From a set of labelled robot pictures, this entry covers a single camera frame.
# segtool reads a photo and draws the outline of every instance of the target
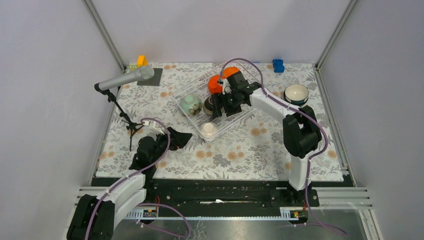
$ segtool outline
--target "white wire rack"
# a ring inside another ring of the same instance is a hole
[[[177,86],[175,86],[176,90],[173,92],[172,98],[181,111],[182,109],[179,103],[181,99],[184,98],[185,96],[189,94],[195,95],[195,96],[198,96],[200,100],[203,102],[209,96],[211,96],[211,94],[208,91],[209,79],[214,75],[219,75],[223,65],[224,63],[215,67],[208,73],[194,79],[193,81],[189,82],[186,85],[180,86],[178,88]],[[248,71],[243,66],[243,64],[241,64],[238,61],[228,64],[227,67],[237,67],[243,74],[244,78],[249,83],[259,82],[259,80],[250,71]],[[256,110],[257,109],[254,107],[248,106],[247,104],[243,104],[241,106],[241,112],[228,116],[228,117],[226,116],[225,112],[223,112],[221,117],[213,118],[212,116],[208,115],[204,110],[202,110],[201,112],[193,116],[188,116],[186,113],[184,113],[184,115],[187,117],[189,122],[196,128],[196,130],[199,132],[200,135],[202,134],[200,132],[200,129],[203,123],[213,122],[218,126],[218,131],[214,133],[212,136],[203,137],[207,143],[210,143],[213,140],[217,139],[219,136],[221,136],[223,133],[227,132],[229,129],[231,129],[238,123],[240,123],[243,119],[252,115]]]

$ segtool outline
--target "white bowl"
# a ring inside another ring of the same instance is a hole
[[[210,138],[218,132],[218,126],[214,122],[206,122],[200,126],[200,135],[202,139]]]
[[[294,105],[303,105],[308,101],[309,90],[301,84],[293,84],[284,90],[284,98]]]

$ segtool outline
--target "yellow object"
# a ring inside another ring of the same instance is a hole
[[[146,66],[149,63],[147,62],[147,59],[144,55],[140,55],[138,56],[138,60],[137,60],[137,68],[141,67],[141,66]]]

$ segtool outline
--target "white wall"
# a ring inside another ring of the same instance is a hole
[[[322,75],[385,240],[422,239],[424,1],[362,0]]]
[[[93,0],[126,63],[316,63],[349,0]]]
[[[120,71],[80,0],[1,1],[0,58],[0,239],[60,239]]]

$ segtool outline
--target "blue toy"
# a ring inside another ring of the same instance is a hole
[[[274,67],[274,73],[283,73],[284,72],[284,66],[283,66],[283,60],[282,59],[274,59],[272,60],[272,66]]]

